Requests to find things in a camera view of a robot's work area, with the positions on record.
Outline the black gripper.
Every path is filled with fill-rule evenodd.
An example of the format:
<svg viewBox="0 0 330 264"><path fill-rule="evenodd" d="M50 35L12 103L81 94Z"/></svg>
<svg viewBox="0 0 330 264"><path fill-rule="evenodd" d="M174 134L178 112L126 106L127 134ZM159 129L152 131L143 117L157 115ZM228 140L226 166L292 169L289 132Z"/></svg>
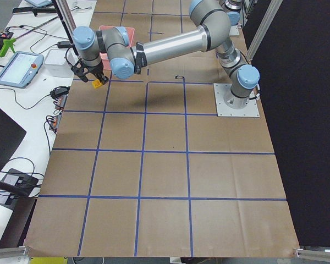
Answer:
<svg viewBox="0 0 330 264"><path fill-rule="evenodd" d="M99 62L96 66L87 66L86 63L79 59L74 65L70 65L74 75L79 77L83 82L88 82L87 74L91 73L95 80L99 80L101 84L106 84L108 82L108 77L103 73L103 63Z"/></svg>

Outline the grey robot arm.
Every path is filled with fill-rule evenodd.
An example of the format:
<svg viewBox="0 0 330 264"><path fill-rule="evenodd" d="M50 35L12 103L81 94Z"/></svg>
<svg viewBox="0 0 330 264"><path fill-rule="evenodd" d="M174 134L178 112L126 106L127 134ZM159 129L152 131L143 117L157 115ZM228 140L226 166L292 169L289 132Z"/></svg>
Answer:
<svg viewBox="0 0 330 264"><path fill-rule="evenodd" d="M259 71L246 63L229 37L230 28L240 19L234 7L239 1L192 1L189 16L196 29L180 35L130 46L125 27L92 30L88 26L74 29L72 39L79 60L71 70L82 81L93 74L101 84L108 78L103 73L101 54L107 54L112 73L120 79L140 74L142 68L197 51L215 50L220 65L232 80L234 98L248 98L258 85Z"/></svg>
<svg viewBox="0 0 330 264"><path fill-rule="evenodd" d="M240 20L242 0L220 0L219 5L228 15L231 26L237 25Z"/></svg>

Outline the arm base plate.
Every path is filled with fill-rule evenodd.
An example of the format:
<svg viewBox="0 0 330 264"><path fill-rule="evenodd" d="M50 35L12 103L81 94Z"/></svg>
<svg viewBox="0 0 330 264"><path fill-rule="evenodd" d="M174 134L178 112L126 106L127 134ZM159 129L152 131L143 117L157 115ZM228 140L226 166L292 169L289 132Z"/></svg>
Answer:
<svg viewBox="0 0 330 264"><path fill-rule="evenodd" d="M235 97L231 91L231 84L214 83L214 96L218 117L229 118L259 118L260 113L257 100L252 91L247 98Z"/></svg>

